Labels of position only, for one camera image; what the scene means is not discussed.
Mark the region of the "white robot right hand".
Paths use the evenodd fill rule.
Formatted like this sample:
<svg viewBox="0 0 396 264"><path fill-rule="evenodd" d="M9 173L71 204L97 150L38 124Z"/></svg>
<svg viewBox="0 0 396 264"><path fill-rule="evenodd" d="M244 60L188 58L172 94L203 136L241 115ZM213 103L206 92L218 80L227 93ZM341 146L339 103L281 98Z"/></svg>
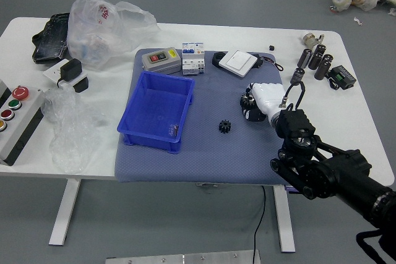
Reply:
<svg viewBox="0 0 396 264"><path fill-rule="evenodd" d="M251 122L267 119L275 126L281 110L285 109L284 94L281 83L250 83L239 102L243 116Z"/></svg>

